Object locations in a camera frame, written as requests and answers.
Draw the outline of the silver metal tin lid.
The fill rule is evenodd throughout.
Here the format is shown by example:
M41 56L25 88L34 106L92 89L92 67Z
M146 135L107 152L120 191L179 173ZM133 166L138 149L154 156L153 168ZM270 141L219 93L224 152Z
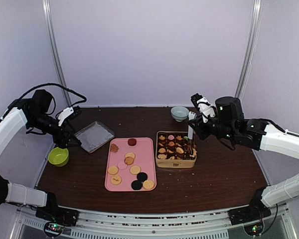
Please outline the silver metal tin lid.
M75 136L81 141L81 147L92 153L115 137L115 133L99 121L95 121L78 131Z

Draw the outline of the leaf shaped tan cookie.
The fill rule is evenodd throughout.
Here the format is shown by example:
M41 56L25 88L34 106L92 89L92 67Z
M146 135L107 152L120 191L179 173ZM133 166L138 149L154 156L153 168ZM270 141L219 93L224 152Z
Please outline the leaf shaped tan cookie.
M196 157L197 156L197 150L195 148L192 149L192 152L190 154L190 157Z

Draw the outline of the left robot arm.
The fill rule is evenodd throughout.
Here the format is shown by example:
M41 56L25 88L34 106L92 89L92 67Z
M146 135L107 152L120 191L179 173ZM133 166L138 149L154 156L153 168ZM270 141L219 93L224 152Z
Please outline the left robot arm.
M48 112L50 104L55 102L54 97L47 92L44 87L56 86L80 98L79 101L57 113L52 117ZM80 103L86 102L85 96L55 83L44 83L32 87L19 98L14 100L0 118L0 159L2 155L7 155L16 150L17 159L28 162L25 158L29 153L34 155L33 149L29 146L39 145L37 142L31 143L25 139L23 134L37 134L52 136L57 147L69 148L80 146L81 141L75 136L75 130L71 125L71 120L81 114ZM34 189L32 183L21 185L21 177L13 173L13 178L17 183L13 183L4 178L7 170L3 169L0 162L0 205L12 203L17 205L29 205L42 208L42 212L51 221L57 221L62 216L62 211L57 207L55 195Z

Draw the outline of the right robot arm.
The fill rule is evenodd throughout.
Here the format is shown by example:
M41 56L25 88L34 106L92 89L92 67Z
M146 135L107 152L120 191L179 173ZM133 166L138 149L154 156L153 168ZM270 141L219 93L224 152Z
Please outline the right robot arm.
M188 125L201 140L213 135L230 150L241 145L299 159L299 134L283 129L269 119L245 119L239 98L221 97L212 105L204 96L195 94L191 96L191 102L200 114L190 118ZM255 220L265 208L297 196L299 174L273 186L258 189L245 214Z

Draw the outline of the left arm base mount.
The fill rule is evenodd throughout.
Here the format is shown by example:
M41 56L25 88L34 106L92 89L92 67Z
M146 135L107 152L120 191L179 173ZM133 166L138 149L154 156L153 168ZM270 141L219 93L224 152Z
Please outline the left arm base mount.
M74 227L77 224L79 212L63 207L57 207L56 210L47 207L37 207L35 216L66 227Z

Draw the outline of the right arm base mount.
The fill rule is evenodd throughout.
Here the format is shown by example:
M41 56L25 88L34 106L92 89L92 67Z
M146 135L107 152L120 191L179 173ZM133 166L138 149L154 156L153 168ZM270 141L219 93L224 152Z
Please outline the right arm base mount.
M271 215L271 210L263 206L245 206L228 211L231 225L260 220Z

